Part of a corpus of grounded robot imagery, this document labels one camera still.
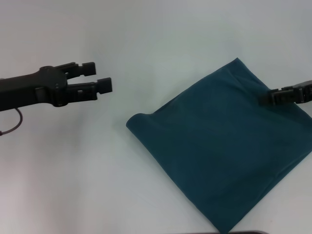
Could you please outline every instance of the black robotic arm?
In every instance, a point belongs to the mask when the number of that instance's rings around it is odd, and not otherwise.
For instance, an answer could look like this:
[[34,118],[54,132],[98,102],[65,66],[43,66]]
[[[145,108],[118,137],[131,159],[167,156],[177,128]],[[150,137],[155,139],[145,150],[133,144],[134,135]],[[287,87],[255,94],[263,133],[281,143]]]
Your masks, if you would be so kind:
[[282,88],[270,90],[259,99],[260,105],[282,105],[286,103],[306,103],[312,100],[312,80]]
[[19,107],[37,103],[50,103],[61,107],[70,102],[97,100],[97,93],[111,92],[111,78],[90,83],[67,83],[71,78],[95,74],[94,62],[83,63],[82,66],[72,62],[57,67],[41,67],[39,71],[30,75],[0,79],[0,111],[16,109],[20,116],[18,125],[9,131],[0,131],[0,136],[20,126],[23,117]]

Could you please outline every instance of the dark green fabric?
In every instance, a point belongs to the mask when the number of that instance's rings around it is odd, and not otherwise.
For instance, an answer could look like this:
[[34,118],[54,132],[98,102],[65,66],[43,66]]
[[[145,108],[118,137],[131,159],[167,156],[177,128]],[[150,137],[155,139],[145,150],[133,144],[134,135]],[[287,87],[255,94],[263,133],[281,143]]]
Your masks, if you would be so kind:
[[266,91],[236,59],[127,122],[222,234],[312,150],[312,119],[295,104],[260,107]]

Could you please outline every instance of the white background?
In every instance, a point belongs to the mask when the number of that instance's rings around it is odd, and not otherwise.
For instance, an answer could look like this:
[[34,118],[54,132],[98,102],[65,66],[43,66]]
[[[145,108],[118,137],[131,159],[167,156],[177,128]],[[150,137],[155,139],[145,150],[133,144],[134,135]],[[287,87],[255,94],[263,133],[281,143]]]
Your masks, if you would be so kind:
[[[215,231],[125,123],[236,57],[271,88],[312,79],[311,9],[309,0],[1,1],[0,77],[94,61],[98,75],[75,82],[111,77],[114,92],[21,108],[22,126],[0,137],[0,233]],[[0,130],[17,121],[0,113]],[[307,234],[311,220],[308,156],[235,230]]]

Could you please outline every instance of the cloth fold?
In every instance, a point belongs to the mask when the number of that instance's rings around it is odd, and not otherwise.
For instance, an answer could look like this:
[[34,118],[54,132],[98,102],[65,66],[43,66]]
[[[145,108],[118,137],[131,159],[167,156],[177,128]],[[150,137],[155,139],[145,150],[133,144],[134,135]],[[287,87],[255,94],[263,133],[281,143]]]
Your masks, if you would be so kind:
[[312,151],[296,104],[261,107],[269,89],[237,58],[127,127],[222,233]]

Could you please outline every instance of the black cable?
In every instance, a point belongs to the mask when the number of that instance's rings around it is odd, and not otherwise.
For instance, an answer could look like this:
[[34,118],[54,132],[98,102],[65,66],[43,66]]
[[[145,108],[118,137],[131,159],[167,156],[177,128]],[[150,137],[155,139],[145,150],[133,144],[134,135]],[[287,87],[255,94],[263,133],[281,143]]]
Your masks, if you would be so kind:
[[19,123],[14,128],[12,128],[12,129],[10,129],[8,131],[5,131],[5,132],[0,131],[0,136],[13,132],[18,127],[20,127],[21,123],[23,122],[23,115],[22,115],[22,113],[20,112],[20,110],[18,108],[16,108],[15,110],[19,113]]

